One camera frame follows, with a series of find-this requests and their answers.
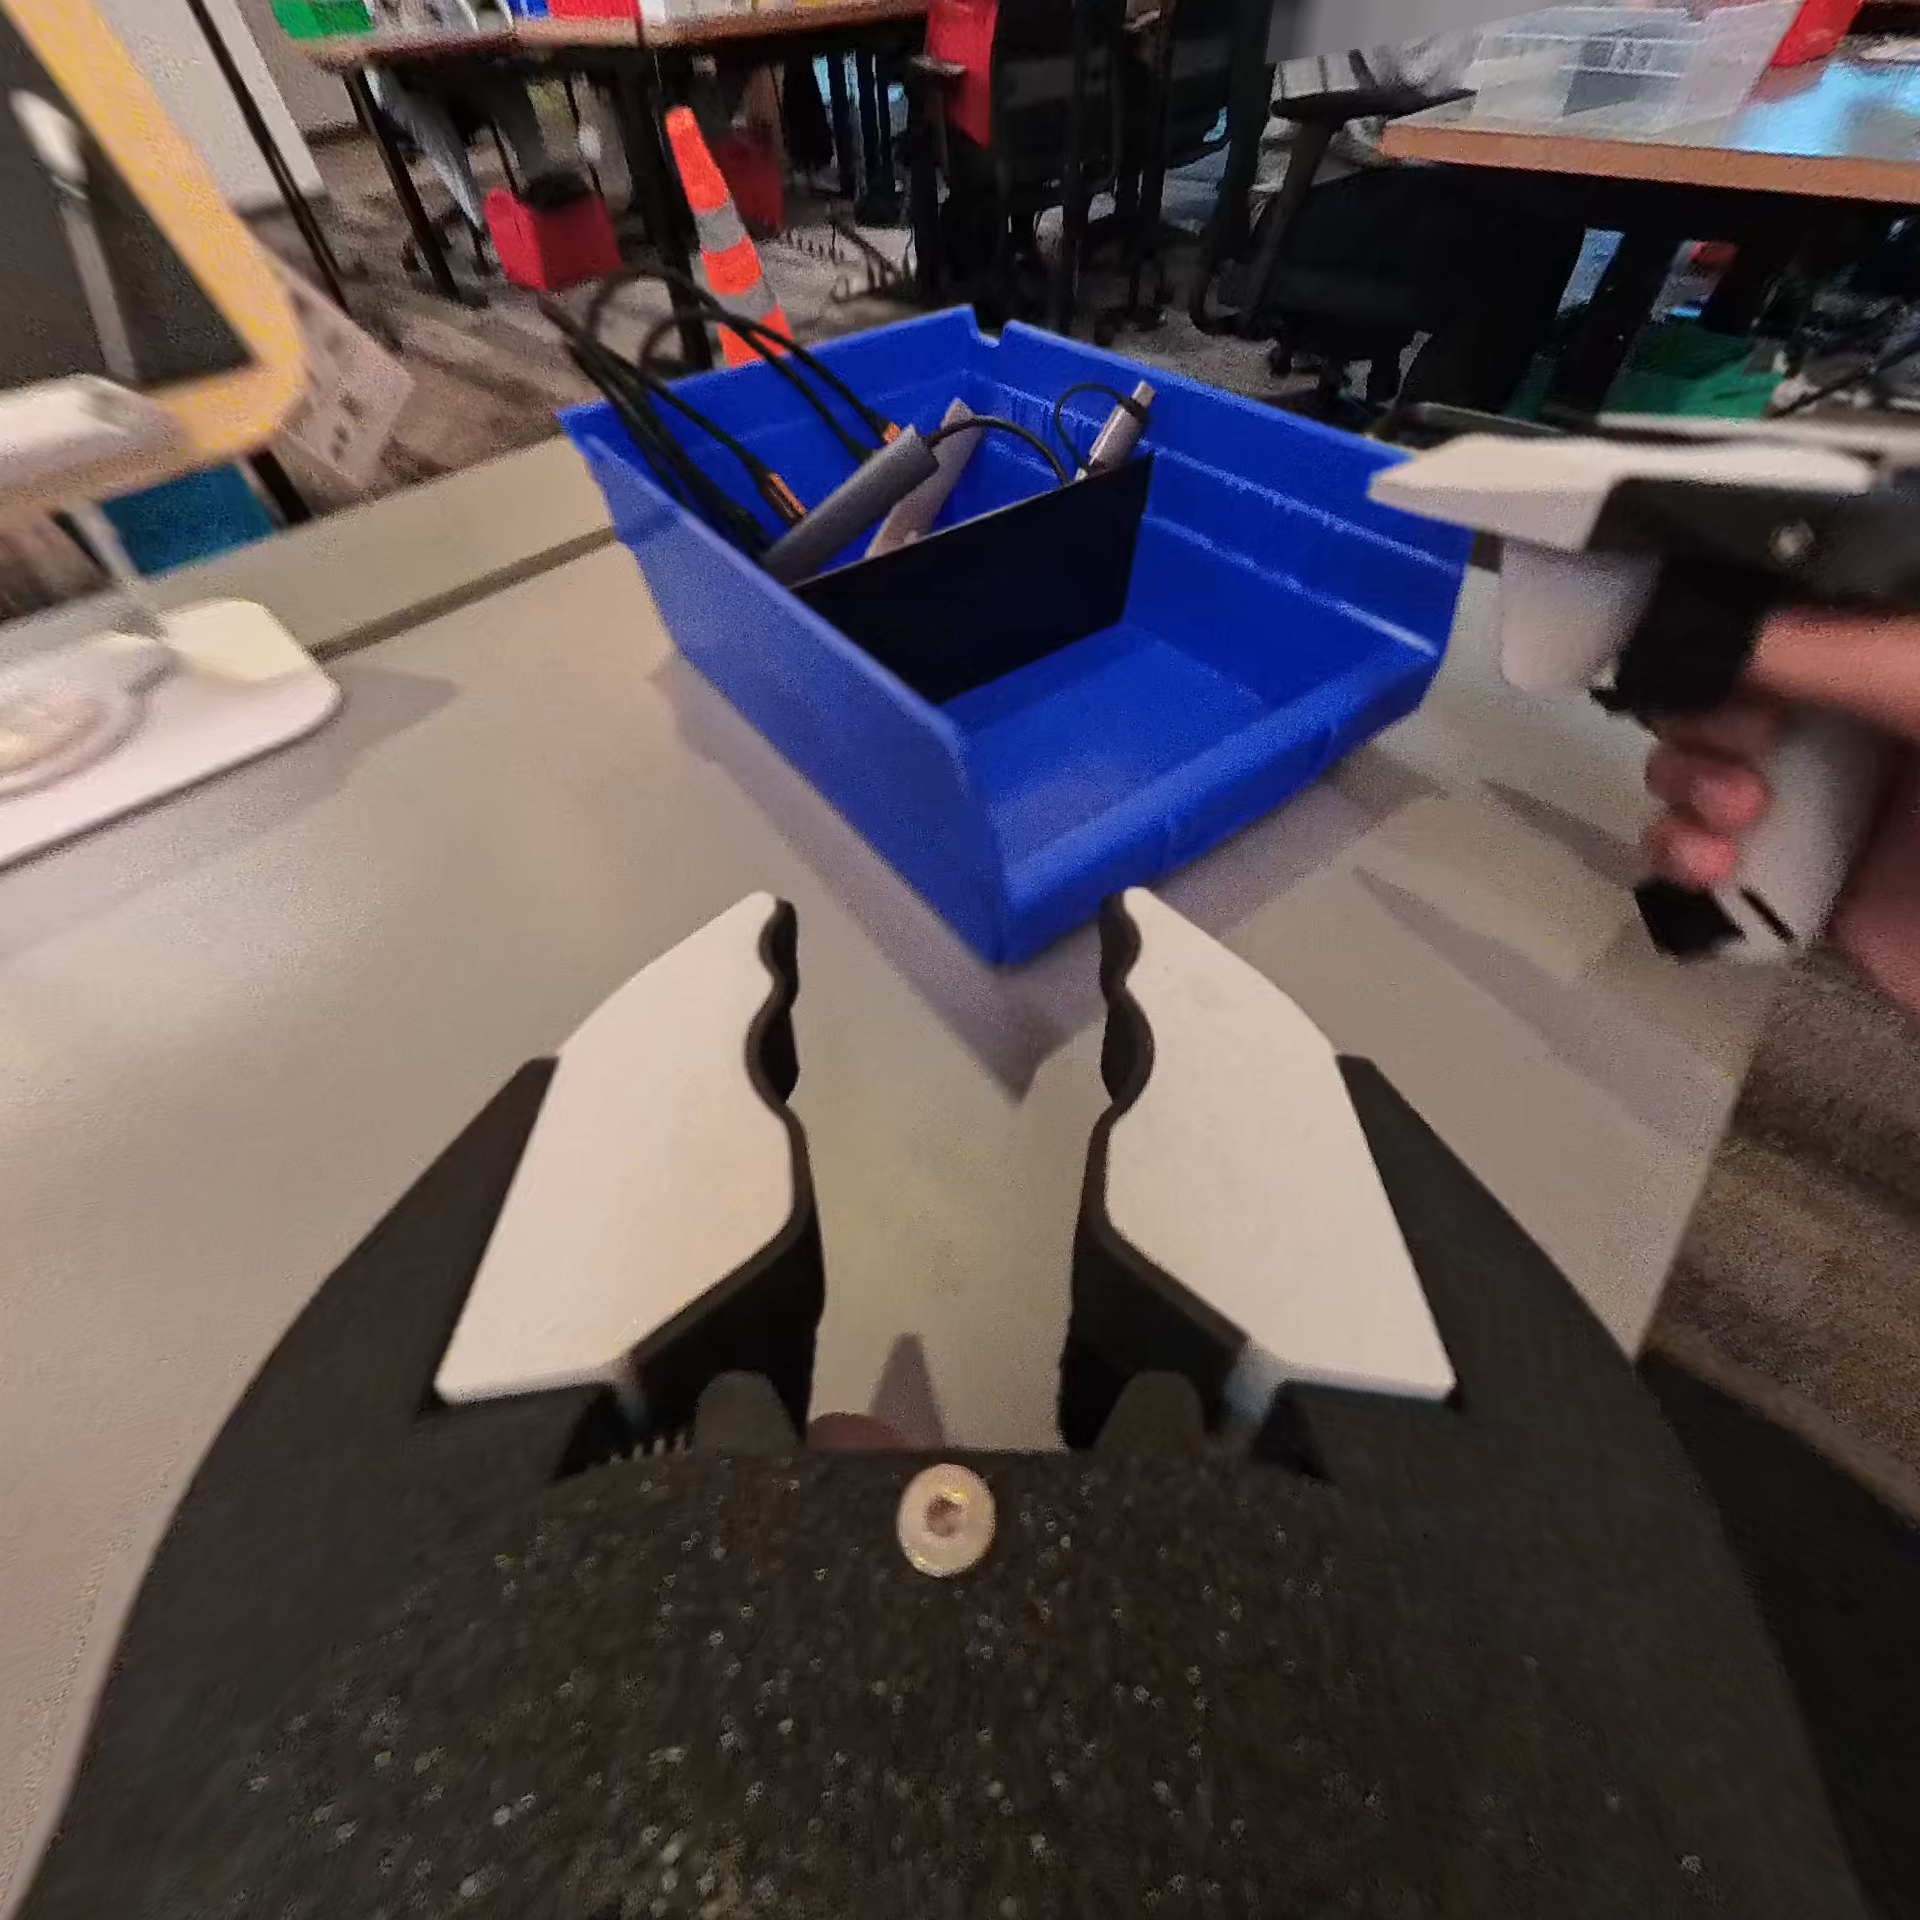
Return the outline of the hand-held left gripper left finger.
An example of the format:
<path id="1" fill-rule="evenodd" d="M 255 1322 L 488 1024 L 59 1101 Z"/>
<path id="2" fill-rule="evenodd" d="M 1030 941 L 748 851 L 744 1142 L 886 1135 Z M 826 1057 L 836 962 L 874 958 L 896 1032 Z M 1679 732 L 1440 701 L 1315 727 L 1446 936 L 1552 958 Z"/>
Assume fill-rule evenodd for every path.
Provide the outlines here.
<path id="1" fill-rule="evenodd" d="M 797 914 L 751 893 L 558 1049 L 435 1392 L 694 1406 L 724 1373 L 808 1403 L 823 1241 L 797 1089 Z"/>

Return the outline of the blue storage bin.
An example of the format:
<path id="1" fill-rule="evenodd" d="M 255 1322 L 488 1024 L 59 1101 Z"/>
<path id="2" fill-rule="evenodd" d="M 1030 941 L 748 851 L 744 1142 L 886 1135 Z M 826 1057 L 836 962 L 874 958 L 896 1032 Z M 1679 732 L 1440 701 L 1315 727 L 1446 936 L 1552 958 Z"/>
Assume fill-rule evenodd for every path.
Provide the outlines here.
<path id="1" fill-rule="evenodd" d="M 685 667 L 984 962 L 1020 962 L 1116 890 L 1171 876 L 1425 697 L 1472 540 L 1369 501 L 1398 450 L 1054 332 L 989 336 L 964 307 L 814 355 L 921 432 L 957 397 L 1047 435 L 1072 382 L 1157 390 L 1121 619 L 946 706 L 675 505 L 601 399 L 561 417 Z M 688 376 L 680 397 L 804 509 L 854 468 L 768 362 Z M 731 454 L 660 413 L 772 533 Z M 932 533 L 1051 489 L 1038 452 L 984 438 Z"/>

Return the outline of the silver USB hub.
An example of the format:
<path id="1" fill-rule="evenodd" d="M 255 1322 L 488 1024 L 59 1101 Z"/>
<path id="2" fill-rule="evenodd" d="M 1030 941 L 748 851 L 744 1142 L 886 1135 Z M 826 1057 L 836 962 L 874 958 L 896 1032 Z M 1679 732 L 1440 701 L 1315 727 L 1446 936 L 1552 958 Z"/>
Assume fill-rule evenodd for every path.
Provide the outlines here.
<path id="1" fill-rule="evenodd" d="M 878 520 L 865 558 L 886 558 L 910 544 L 924 542 L 938 524 L 938 516 L 946 513 L 949 501 L 973 459 L 980 429 L 973 410 L 960 397 L 949 403 L 938 429 L 950 432 L 932 447 L 932 471 L 924 475 L 915 489 L 901 495 L 897 505 Z"/>

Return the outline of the dark grey USB hub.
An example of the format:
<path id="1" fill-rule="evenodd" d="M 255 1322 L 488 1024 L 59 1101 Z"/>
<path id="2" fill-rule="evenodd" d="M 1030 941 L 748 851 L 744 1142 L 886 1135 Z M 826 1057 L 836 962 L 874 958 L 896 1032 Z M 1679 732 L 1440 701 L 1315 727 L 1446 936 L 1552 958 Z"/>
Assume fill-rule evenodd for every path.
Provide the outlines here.
<path id="1" fill-rule="evenodd" d="M 1079 447 L 1069 435 L 1065 403 L 1073 397 L 1102 397 L 1109 404 L 1087 447 Z M 980 429 L 977 450 L 984 438 L 1019 442 L 1040 454 L 1058 489 L 1087 484 L 1090 478 L 1125 466 L 1135 454 L 1151 418 L 1154 397 L 1157 390 L 1150 379 L 1137 379 L 1128 390 L 1079 379 L 1054 399 L 1047 435 L 1008 417 L 973 413 Z M 878 520 L 897 505 L 901 495 L 932 471 L 932 447 L 950 432 L 941 432 L 938 427 L 928 432 L 903 427 L 896 445 L 875 450 L 846 484 L 826 495 L 823 503 L 804 512 L 800 521 L 763 549 L 758 562 L 762 569 L 775 583 L 794 588 L 823 574 L 857 537 L 871 542 Z"/>

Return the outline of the black cable blue plugs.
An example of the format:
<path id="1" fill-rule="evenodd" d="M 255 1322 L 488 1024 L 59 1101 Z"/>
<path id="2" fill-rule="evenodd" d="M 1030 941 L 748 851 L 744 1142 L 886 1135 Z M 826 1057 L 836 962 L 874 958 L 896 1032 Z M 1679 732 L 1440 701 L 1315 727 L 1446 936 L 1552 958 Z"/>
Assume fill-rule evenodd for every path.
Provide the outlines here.
<path id="1" fill-rule="evenodd" d="M 675 501 L 675 505 L 702 520 L 748 558 L 758 558 L 772 537 L 758 524 L 754 512 L 740 505 L 696 466 L 696 461 L 660 418 L 650 389 L 641 382 L 641 375 L 590 339 L 582 322 L 558 297 L 536 294 L 533 301 L 540 318 L 558 332 L 574 369 L 620 418 L 641 464 Z"/>

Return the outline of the grey desk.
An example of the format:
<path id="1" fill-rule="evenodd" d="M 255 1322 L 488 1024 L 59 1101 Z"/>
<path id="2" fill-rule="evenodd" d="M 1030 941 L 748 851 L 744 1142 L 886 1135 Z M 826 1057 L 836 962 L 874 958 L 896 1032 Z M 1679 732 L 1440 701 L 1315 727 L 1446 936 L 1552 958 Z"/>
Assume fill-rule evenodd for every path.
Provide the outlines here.
<path id="1" fill-rule="evenodd" d="M 1779 979 L 1627 890 L 1641 738 L 1497 676 L 1472 572 L 1425 706 L 1162 900 L 1369 1057 L 1624 1349 Z M 675 654 L 546 442 L 156 588 L 324 660 L 308 739 L 3 876 L 3 1913 L 179 1491 L 285 1327 L 521 1066 L 735 900 L 797 911 L 814 1391 L 915 1339 L 949 1434 L 1054 1434 L 1098 1114 L 1095 932 L 995 972 Z"/>

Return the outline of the person's right hand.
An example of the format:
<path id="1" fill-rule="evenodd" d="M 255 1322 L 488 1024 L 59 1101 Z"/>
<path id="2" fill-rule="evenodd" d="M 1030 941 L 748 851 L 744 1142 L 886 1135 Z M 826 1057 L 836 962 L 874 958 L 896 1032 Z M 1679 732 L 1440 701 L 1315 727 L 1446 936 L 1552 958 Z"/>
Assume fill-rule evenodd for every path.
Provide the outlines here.
<path id="1" fill-rule="evenodd" d="M 1768 816 L 1762 759 L 1803 711 L 1861 724 L 1888 747 L 1875 830 L 1834 908 L 1831 943 L 1916 1017 L 1916 618 L 1778 612 L 1754 639 L 1737 693 L 1658 732 L 1644 784 L 1661 803 L 1644 855 L 1668 881 L 1714 890 Z"/>

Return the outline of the black office chair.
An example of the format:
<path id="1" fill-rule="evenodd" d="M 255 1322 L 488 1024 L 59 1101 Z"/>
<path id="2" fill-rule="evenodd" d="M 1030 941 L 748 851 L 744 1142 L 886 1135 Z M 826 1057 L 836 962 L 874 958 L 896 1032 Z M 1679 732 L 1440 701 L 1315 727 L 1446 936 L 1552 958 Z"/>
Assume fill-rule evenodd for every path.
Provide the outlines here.
<path id="1" fill-rule="evenodd" d="M 1270 115 L 1289 125 L 1281 189 L 1229 238 L 1235 185 L 1203 244 L 1188 322 L 1214 336 L 1369 358 L 1422 336 L 1400 403 L 1501 417 L 1543 346 L 1585 220 L 1525 177 L 1393 159 L 1390 121 L 1469 93 L 1488 29 L 1278 64 Z"/>

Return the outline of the wooden-edged table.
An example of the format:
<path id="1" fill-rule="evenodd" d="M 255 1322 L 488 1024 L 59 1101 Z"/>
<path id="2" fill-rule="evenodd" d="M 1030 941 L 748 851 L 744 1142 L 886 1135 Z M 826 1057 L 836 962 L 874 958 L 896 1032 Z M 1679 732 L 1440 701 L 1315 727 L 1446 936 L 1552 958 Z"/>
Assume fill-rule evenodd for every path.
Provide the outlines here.
<path id="1" fill-rule="evenodd" d="M 1916 209 L 1916 64 L 1834 55 L 1771 69 L 1716 124 L 1615 131 L 1433 107 L 1383 131 L 1383 154 L 1538 181 L 1548 209 L 1619 234 L 1585 322 L 1559 351 L 1548 410 L 1599 410 L 1681 244 L 1729 244 L 1735 290 L 1716 315 L 1751 323 L 1785 267 L 1831 267 Z"/>

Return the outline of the clear plastic box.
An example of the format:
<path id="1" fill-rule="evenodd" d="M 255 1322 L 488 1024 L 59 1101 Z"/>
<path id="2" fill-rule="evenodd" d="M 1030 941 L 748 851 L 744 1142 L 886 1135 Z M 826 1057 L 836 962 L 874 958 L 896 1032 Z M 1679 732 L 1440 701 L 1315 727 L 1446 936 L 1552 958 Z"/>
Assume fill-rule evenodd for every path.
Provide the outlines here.
<path id="1" fill-rule="evenodd" d="M 1497 124 L 1654 135 L 1721 124 L 1761 83 L 1796 4 L 1566 4 L 1482 30 L 1461 78 Z"/>

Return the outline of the black bin divider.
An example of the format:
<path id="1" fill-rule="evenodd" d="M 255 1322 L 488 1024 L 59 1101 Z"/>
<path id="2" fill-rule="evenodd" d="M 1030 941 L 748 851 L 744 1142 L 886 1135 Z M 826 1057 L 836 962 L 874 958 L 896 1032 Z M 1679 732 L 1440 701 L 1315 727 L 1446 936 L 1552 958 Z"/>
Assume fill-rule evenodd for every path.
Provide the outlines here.
<path id="1" fill-rule="evenodd" d="M 794 595 L 910 693 L 946 706 L 1121 619 L 1151 475 L 1154 454 L 1135 454 L 829 569 Z"/>

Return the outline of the white lamp stand base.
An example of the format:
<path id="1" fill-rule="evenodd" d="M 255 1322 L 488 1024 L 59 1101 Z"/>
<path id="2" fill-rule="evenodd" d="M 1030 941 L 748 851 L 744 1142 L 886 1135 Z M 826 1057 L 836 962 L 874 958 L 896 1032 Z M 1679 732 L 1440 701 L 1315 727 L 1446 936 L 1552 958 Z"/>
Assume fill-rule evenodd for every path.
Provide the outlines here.
<path id="1" fill-rule="evenodd" d="M 202 601 L 3 664 L 3 867 L 324 728 L 341 687 L 274 612 Z"/>

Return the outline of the blue box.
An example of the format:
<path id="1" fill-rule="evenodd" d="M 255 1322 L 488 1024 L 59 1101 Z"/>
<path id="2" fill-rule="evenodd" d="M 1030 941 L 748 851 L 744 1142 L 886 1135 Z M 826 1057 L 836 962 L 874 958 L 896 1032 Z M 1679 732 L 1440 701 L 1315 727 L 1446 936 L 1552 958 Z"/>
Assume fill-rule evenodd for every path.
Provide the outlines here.
<path id="1" fill-rule="evenodd" d="M 243 464 L 195 468 L 103 503 L 103 516 L 140 574 L 156 577 L 269 542 L 278 521 Z"/>

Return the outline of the orange traffic cone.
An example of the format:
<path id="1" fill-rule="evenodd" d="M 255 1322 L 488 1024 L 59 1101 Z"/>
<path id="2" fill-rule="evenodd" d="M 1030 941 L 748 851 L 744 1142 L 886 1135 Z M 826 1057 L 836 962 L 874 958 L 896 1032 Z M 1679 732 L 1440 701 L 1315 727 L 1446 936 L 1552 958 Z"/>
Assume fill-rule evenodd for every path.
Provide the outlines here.
<path id="1" fill-rule="evenodd" d="M 666 108 L 660 125 L 691 209 L 705 290 L 721 311 L 716 322 L 721 362 L 727 369 L 748 367 L 758 358 L 755 346 L 787 351 L 793 332 L 783 307 L 772 297 L 755 244 L 694 113 L 685 107 Z"/>

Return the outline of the small red bin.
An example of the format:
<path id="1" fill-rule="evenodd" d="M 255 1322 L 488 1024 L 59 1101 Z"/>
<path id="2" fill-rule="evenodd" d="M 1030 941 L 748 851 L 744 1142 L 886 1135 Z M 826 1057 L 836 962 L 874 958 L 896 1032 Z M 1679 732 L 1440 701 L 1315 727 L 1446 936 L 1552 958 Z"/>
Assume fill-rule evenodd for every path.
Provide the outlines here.
<path id="1" fill-rule="evenodd" d="M 501 280 L 528 294 L 565 294 L 621 267 L 611 209 L 581 177 L 530 181 L 523 196 L 491 188 L 483 217 Z"/>

